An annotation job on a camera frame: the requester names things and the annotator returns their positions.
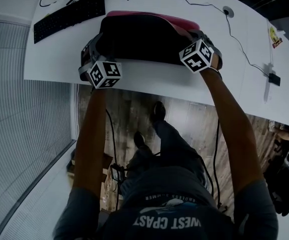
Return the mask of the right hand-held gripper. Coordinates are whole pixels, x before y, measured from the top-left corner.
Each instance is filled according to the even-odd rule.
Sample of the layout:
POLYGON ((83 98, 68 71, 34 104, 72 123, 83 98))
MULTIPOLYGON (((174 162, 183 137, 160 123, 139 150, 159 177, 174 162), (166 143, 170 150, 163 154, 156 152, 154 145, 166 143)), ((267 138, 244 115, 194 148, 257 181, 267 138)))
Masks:
POLYGON ((188 31, 192 44, 179 52, 180 61, 192 72, 197 73, 211 67, 213 53, 221 57, 221 52, 216 48, 209 37, 197 29, 188 31))

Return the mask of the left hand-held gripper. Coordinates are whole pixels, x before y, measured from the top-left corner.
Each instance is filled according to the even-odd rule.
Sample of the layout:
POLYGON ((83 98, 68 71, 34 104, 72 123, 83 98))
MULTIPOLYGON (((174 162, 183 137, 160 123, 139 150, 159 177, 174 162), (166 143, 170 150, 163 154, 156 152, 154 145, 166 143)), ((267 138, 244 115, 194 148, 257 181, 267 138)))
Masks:
POLYGON ((99 33, 91 39, 81 51, 81 66, 78 69, 80 80, 89 82, 95 89, 112 88, 122 78, 122 64, 117 62, 114 53, 114 44, 109 43, 108 50, 101 49, 101 37, 99 33), (90 63, 82 65, 82 53, 89 48, 90 63))

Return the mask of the person's left hand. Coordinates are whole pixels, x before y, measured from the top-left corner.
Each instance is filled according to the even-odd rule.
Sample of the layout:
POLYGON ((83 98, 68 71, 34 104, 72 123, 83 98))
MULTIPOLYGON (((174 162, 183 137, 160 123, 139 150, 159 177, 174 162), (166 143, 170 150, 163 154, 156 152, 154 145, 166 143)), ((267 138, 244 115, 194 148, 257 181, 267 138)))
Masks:
POLYGON ((82 66, 84 66, 90 63, 90 61, 91 61, 90 50, 89 48, 85 48, 82 52, 81 64, 82 66))

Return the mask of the person's right hand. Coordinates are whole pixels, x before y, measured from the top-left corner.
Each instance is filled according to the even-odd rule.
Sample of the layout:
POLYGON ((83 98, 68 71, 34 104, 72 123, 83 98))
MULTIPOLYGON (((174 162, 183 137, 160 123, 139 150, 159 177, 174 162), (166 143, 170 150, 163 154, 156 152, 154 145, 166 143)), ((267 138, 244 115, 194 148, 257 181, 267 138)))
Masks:
POLYGON ((213 53, 211 60, 211 67, 219 71, 222 68, 222 66, 223 66, 222 58, 217 53, 213 53))

